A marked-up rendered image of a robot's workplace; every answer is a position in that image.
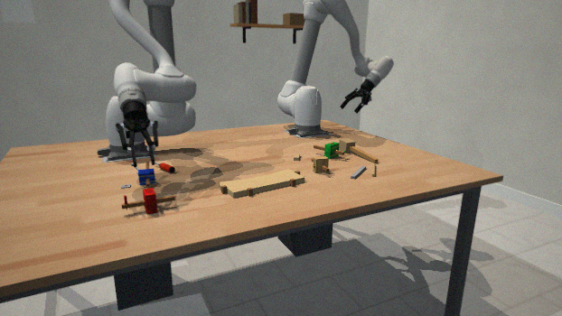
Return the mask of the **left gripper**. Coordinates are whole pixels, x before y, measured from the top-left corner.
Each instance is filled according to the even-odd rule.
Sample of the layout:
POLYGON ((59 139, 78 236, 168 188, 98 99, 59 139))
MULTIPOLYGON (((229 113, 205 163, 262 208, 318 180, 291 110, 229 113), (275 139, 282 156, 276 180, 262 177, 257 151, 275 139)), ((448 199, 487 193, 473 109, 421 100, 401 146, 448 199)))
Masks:
POLYGON ((356 114, 358 114, 358 112, 361 110, 362 107, 364 107, 365 105, 368 105, 370 95, 371 95, 371 91, 374 89, 374 87, 375 86, 371 81, 365 79, 365 81, 361 84, 360 89, 356 88, 355 90, 352 91, 352 93, 350 93, 348 96, 345 97, 346 99, 340 105, 341 109, 344 109, 344 107, 348 104, 348 102, 350 102, 350 100, 352 100, 356 97, 361 97, 361 103, 354 110, 356 112, 356 114), (357 95, 357 93, 358 93, 358 95, 357 95))

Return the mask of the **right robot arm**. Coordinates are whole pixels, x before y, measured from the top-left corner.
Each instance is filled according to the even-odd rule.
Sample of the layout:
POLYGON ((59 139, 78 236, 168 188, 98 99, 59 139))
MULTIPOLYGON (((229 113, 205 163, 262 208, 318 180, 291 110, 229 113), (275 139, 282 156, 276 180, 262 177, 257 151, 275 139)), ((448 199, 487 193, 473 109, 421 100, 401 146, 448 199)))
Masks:
POLYGON ((130 0, 108 2, 118 24, 152 55, 154 73, 156 72, 152 74, 141 71, 132 63, 122 63, 116 68, 114 88, 117 98, 110 99, 106 114, 109 146, 97 150, 98 155, 108 155, 108 160, 113 161, 132 158, 131 153, 123 150, 116 130, 116 123, 124 122, 122 108, 125 103, 142 102, 148 119, 158 122, 158 136, 179 135, 195 125, 195 110, 190 103, 185 104, 185 101, 195 96, 196 83, 175 67, 171 10, 174 0, 144 0, 150 34, 130 13, 130 0), (150 105, 146 101, 150 101, 150 105))

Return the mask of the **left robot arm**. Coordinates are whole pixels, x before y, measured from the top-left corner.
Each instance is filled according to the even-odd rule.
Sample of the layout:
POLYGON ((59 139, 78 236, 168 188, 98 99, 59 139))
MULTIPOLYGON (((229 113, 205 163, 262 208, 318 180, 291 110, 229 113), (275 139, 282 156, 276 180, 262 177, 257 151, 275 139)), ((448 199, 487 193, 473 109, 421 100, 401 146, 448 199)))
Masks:
POLYGON ((295 126, 289 134, 302 137, 327 135, 321 129, 322 100, 317 88, 305 84, 321 24, 330 14, 349 34, 351 52, 355 60, 355 72, 374 84, 374 88, 386 78, 394 62, 385 56, 373 61, 360 52, 358 27, 345 0, 304 0, 304 28, 299 42, 291 79, 279 93, 277 104, 286 114, 295 118, 295 126), (362 73, 362 74, 360 74, 362 73))

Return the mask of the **wooden mallet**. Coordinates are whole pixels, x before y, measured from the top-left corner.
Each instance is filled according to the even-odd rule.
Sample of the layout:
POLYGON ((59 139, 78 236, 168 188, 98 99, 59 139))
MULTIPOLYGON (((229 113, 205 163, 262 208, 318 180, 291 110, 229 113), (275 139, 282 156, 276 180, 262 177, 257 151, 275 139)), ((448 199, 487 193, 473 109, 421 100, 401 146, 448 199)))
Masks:
POLYGON ((351 140, 350 138, 344 138, 344 139, 340 139, 339 141, 339 150, 340 151, 346 151, 346 153, 356 153, 360 156, 362 156, 363 158, 373 162, 373 163, 378 163, 377 158, 363 152, 362 150, 358 149, 355 147, 355 141, 351 140))

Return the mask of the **red screwdriver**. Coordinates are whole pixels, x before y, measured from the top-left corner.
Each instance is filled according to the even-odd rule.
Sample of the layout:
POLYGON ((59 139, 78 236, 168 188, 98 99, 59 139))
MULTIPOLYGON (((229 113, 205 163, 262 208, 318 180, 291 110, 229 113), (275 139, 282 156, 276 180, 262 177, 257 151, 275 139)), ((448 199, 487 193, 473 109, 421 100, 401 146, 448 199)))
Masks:
POLYGON ((167 171, 167 172, 170 172, 170 173, 175 172, 175 168, 174 168, 173 166, 171 166, 171 165, 168 165, 168 164, 166 164, 166 163, 160 163, 160 164, 159 164, 159 163, 155 163, 155 164, 159 165, 159 167, 160 167, 162 170, 164 170, 164 171, 167 171))

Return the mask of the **grey metal bar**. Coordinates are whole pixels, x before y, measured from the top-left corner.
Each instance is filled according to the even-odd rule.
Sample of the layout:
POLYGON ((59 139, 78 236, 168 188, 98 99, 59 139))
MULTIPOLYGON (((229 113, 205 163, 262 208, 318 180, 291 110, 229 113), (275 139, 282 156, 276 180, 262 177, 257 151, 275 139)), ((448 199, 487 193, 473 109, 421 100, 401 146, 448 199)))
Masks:
POLYGON ((365 169, 366 166, 361 166, 360 169, 351 176, 351 179, 356 179, 365 169))

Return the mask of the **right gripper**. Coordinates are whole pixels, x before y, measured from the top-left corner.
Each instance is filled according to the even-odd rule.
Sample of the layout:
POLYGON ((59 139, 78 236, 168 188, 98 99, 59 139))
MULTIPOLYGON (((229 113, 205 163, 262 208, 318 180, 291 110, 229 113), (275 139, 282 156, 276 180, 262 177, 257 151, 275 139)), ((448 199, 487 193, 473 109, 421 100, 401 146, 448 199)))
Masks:
POLYGON ((135 133, 142 132, 147 145, 149 145, 150 154, 152 158, 152 165, 155 165, 155 158, 153 151, 158 146, 158 135, 157 135, 157 121, 150 121, 147 117, 145 105, 140 101, 129 101, 123 105, 123 115, 124 122, 122 124, 116 123, 116 130, 119 132, 123 150, 127 150, 128 153, 132 154, 134 167, 136 167, 136 155, 134 149, 134 139, 135 133), (149 125, 153 128, 154 141, 152 141, 150 135, 147 132, 147 127, 149 125), (126 138, 124 135, 124 127, 130 131, 129 144, 126 143, 126 138))

